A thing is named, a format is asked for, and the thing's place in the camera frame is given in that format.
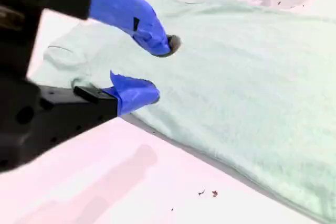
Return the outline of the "camera gripper finger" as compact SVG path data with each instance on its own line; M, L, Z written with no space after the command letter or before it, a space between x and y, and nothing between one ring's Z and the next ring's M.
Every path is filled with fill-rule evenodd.
M39 146L54 147L107 121L158 102L160 92L148 80L110 72L106 88L41 87Z
M128 34L156 57L168 57L181 46L177 35L168 35L146 0L91 0L89 17Z

